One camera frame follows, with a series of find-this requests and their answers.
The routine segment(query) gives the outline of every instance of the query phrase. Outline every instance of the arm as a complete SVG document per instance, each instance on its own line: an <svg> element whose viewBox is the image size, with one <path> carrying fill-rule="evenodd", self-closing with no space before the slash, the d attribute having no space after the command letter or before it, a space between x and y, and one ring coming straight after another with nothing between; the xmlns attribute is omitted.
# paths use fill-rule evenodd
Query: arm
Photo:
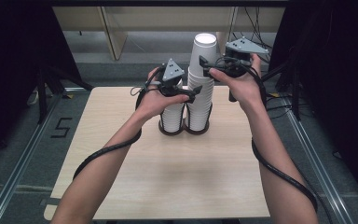
<svg viewBox="0 0 358 224"><path fill-rule="evenodd" d="M252 67L260 74L260 59L252 55ZM249 74L232 78L211 69L211 75L226 83L246 113L257 148L270 164L304 185L300 173L273 127L262 103L259 89ZM274 223L317 223L310 200L260 164L260 174L268 210Z"/></svg>
<svg viewBox="0 0 358 224"><path fill-rule="evenodd" d="M188 97L185 95L164 97L159 91L148 92L136 111L104 146L133 138L149 119L159 115L166 106L186 100ZM130 146L113 150L91 161L63 194L51 223L90 223L112 187L129 149Z"/></svg>

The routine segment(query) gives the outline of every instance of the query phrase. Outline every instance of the stacked paper cups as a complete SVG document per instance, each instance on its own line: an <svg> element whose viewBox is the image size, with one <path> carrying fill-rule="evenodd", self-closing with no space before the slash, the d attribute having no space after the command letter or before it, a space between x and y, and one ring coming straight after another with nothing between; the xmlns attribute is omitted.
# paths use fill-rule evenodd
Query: stacked paper cups
<svg viewBox="0 0 358 224"><path fill-rule="evenodd" d="M185 128L188 132L201 134L208 130L209 116L212 111L212 95L214 80L203 76L200 66L200 55L209 62L217 60L216 37L211 34L196 35L188 67L187 85L190 90L202 86L200 94L196 96L193 104L187 104Z"/></svg>
<svg viewBox="0 0 358 224"><path fill-rule="evenodd" d="M176 85L178 88L182 88L182 79ZM175 104L167 106L162 112L159 120L159 129L162 133L167 135L179 134L182 129L183 112L185 104Z"/></svg>

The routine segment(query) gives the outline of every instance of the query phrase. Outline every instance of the gray triangular marker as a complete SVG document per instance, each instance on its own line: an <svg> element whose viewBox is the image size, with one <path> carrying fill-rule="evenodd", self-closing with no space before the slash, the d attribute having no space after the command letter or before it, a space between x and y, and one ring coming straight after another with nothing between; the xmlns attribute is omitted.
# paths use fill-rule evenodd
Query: gray triangular marker
<svg viewBox="0 0 358 224"><path fill-rule="evenodd" d="M246 39L244 36L241 39L226 43L226 47L241 53L259 53L259 54L269 53L267 49L261 48L254 42Z"/></svg>
<svg viewBox="0 0 358 224"><path fill-rule="evenodd" d="M163 81L167 81L176 77L179 77L185 73L185 70L179 67L173 59L170 59L167 63L167 67L165 68Z"/></svg>

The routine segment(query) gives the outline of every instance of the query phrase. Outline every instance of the hand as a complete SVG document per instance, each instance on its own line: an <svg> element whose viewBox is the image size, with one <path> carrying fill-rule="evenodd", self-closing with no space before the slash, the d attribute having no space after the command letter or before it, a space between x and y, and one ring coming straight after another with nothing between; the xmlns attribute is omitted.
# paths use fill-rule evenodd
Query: hand
<svg viewBox="0 0 358 224"><path fill-rule="evenodd" d="M150 78L156 70L157 68L153 69L153 71L149 73L148 78ZM137 111L142 112L146 119L151 119L156 115L161 114L168 105L180 104L188 100L188 96L184 94L171 97L163 96L158 90L153 90L155 88L155 85L150 85L148 87L151 91L145 94L142 102L137 108Z"/></svg>
<svg viewBox="0 0 358 224"><path fill-rule="evenodd" d="M260 58L257 54L251 54L251 57L252 67L257 74L261 76ZM241 77L234 78L229 77L225 73L214 68L211 68L209 72L214 78L228 85L235 99L240 102L243 110L245 110L247 105L252 103L263 104L260 96L260 89L255 82L255 79L249 73L246 73Z"/></svg>

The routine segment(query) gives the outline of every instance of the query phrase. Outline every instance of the light wood surface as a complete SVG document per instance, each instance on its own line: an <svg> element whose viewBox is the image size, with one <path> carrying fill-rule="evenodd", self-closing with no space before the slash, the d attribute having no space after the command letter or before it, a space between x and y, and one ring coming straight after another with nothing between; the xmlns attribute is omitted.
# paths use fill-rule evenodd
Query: light wood surface
<svg viewBox="0 0 358 224"><path fill-rule="evenodd" d="M100 149L134 110L127 87L95 88L51 198L61 198L77 166ZM143 127L94 219L268 217L251 132L227 87L214 87L209 131L167 136L159 117ZM56 206L48 205L51 219Z"/></svg>

